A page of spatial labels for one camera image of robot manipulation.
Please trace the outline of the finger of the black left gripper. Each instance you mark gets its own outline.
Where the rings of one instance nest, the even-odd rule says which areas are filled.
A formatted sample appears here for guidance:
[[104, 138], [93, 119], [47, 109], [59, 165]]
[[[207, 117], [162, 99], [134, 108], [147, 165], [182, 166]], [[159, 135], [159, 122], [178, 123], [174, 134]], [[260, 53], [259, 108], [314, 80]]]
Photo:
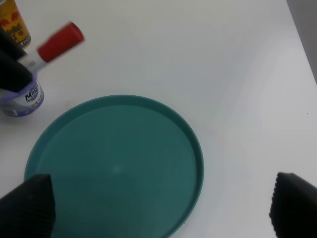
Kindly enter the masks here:
[[32, 73], [18, 62], [24, 50], [0, 29], [0, 88], [18, 93], [32, 82]]

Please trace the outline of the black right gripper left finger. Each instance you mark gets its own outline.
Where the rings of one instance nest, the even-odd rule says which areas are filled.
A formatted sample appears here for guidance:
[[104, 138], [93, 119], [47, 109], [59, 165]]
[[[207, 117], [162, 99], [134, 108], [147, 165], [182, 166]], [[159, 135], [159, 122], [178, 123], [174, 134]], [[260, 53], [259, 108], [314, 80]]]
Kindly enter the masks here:
[[50, 175], [34, 175], [0, 199], [2, 238], [49, 238], [55, 218]]

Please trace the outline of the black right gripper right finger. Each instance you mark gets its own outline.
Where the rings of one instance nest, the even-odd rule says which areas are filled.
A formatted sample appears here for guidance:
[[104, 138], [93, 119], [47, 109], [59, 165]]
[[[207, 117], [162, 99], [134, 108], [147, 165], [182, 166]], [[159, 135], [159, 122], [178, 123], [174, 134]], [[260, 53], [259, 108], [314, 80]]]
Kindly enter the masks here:
[[317, 188], [294, 173], [279, 172], [269, 217], [278, 238], [315, 238]]

